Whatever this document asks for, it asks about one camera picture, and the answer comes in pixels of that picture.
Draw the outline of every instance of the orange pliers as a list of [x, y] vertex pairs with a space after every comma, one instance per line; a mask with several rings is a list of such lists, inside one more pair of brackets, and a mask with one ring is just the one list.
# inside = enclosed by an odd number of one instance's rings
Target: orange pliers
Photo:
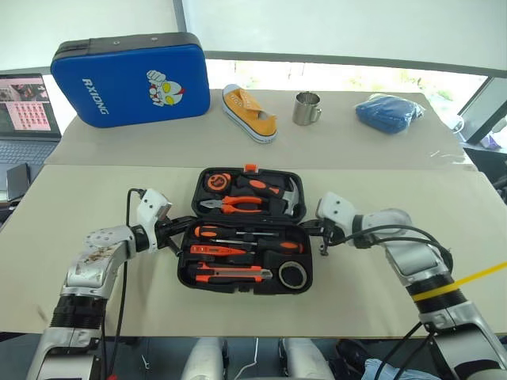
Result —
[[235, 212], [252, 214], [262, 212], [260, 209], [247, 210], [244, 208], [234, 207], [235, 204], [239, 203], [262, 204], [262, 198], [259, 198], [257, 196], [224, 196], [221, 200], [203, 200], [200, 205], [207, 208], [220, 208], [224, 214], [234, 214]]

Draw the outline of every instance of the hammer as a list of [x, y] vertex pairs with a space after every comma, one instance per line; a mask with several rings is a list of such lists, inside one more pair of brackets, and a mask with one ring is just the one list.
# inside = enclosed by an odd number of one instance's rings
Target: hammer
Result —
[[238, 187], [251, 188], [259, 196], [272, 196], [275, 198], [282, 199], [287, 202], [287, 208], [284, 214], [292, 216], [294, 214], [294, 207], [299, 202], [299, 191], [294, 180], [289, 177], [288, 179], [292, 185], [292, 191], [282, 190], [270, 184], [266, 184], [261, 180], [251, 180], [246, 177], [239, 177], [236, 181]]

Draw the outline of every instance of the beige tabletop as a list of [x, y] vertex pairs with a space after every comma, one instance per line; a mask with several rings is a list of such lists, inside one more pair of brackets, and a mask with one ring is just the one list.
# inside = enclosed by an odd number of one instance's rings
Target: beige tabletop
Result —
[[[64, 276], [86, 233], [124, 222], [130, 187], [156, 188], [170, 216], [192, 215], [200, 169], [128, 166], [44, 167], [0, 233], [0, 331], [40, 333], [49, 323]], [[451, 247], [455, 278], [505, 261], [507, 209], [487, 179], [468, 170], [308, 170], [307, 219], [332, 190], [363, 211], [399, 207], [414, 224]], [[314, 283], [298, 295], [217, 294], [183, 286], [168, 250], [131, 261], [122, 335], [126, 336], [402, 336], [417, 310], [381, 248], [347, 245], [318, 253]], [[505, 273], [463, 286], [497, 333], [507, 332]], [[115, 325], [120, 281], [106, 326]]]
[[421, 93], [400, 96], [426, 108], [408, 131], [387, 135], [362, 124], [354, 106], [371, 93], [319, 92], [322, 116], [300, 127], [292, 122], [296, 91], [252, 90], [277, 115], [279, 135], [254, 142], [221, 108], [221, 90], [203, 116], [100, 129], [75, 118], [47, 164], [172, 167], [241, 166], [286, 169], [449, 169], [463, 150]]

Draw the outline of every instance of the white wall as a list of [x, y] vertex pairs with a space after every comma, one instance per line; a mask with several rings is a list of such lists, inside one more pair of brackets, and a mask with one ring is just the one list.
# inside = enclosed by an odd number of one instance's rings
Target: white wall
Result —
[[176, 32], [172, 0], [2, 0], [0, 70], [48, 67], [66, 40]]
[[207, 51], [339, 55], [505, 70], [506, 0], [183, 0]]

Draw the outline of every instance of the stainless steel mug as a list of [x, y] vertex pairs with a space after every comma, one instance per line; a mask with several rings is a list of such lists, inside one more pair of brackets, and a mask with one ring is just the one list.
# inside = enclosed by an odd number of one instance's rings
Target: stainless steel mug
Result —
[[306, 91], [295, 96], [292, 121], [298, 125], [310, 125], [318, 120], [322, 110], [318, 107], [320, 97], [316, 93]]

